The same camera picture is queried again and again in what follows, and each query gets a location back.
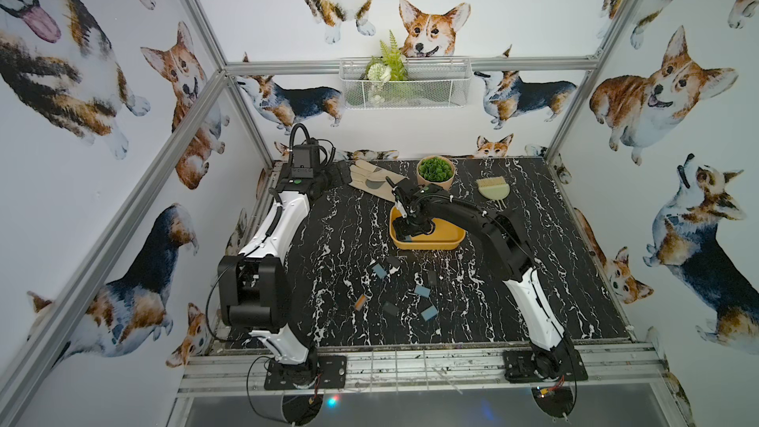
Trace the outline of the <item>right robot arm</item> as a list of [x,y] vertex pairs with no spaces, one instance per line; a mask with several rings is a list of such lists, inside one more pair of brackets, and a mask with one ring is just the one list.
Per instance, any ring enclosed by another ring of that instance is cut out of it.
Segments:
[[421,187],[406,179],[389,184],[400,217],[401,238],[433,232],[435,219],[452,223],[480,242],[485,268],[510,291],[525,321],[531,350],[506,363],[511,383],[585,381],[587,373],[571,337],[542,288],[535,253],[519,221],[458,199],[437,185]]

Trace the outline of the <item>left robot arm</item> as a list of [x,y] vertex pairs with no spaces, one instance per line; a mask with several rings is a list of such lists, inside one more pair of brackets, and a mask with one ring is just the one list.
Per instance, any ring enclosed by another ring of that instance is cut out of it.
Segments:
[[259,341],[271,353],[268,391],[346,385],[347,358],[319,355],[312,342],[298,335],[292,315],[292,290],[284,264],[296,230],[323,193],[339,182],[333,163],[307,170],[283,167],[270,190],[274,202],[251,241],[217,267],[221,322]]

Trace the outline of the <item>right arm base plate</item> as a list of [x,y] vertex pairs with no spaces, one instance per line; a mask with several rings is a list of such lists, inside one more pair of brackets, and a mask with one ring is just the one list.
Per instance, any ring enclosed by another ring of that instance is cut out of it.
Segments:
[[585,382],[589,375],[579,352],[559,347],[553,352],[504,351],[502,353],[506,381],[512,384],[555,383],[560,379],[567,382]]

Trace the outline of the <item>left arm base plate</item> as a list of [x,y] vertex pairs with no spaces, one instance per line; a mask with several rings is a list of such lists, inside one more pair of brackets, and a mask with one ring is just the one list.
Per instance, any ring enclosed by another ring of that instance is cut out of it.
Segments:
[[343,389],[346,385],[348,359],[345,356],[322,356],[307,359],[302,365],[272,362],[264,383],[266,391],[293,389]]

